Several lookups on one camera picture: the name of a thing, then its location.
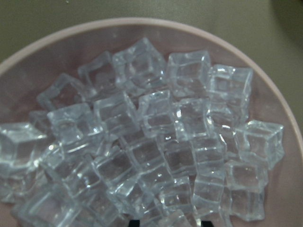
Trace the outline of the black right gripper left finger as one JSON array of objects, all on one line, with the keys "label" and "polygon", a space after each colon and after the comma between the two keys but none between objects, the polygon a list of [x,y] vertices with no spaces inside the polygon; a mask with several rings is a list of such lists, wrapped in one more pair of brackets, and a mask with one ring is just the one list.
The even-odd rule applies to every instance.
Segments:
[{"label": "black right gripper left finger", "polygon": [[140,220],[137,219],[130,220],[129,227],[140,227]]}]

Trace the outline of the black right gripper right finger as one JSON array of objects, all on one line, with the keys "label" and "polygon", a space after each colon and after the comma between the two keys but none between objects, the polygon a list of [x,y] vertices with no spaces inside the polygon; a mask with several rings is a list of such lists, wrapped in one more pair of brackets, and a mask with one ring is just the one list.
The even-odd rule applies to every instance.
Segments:
[{"label": "black right gripper right finger", "polygon": [[201,227],[212,227],[212,222],[209,220],[202,220]]}]

